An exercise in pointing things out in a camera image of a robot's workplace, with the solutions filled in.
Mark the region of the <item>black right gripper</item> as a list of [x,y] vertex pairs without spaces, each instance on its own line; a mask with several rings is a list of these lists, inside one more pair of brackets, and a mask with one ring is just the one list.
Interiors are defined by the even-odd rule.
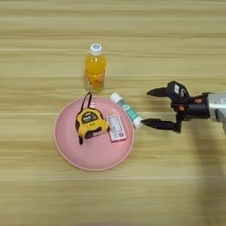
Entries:
[[[147,92],[147,95],[155,97],[167,97],[167,88],[159,87]],[[208,101],[208,93],[203,93],[198,96],[182,98],[177,101],[172,101],[170,107],[176,112],[176,122],[162,121],[161,119],[143,119],[142,124],[152,127],[157,130],[167,130],[173,132],[181,132],[183,121],[191,119],[208,119],[210,118]]]

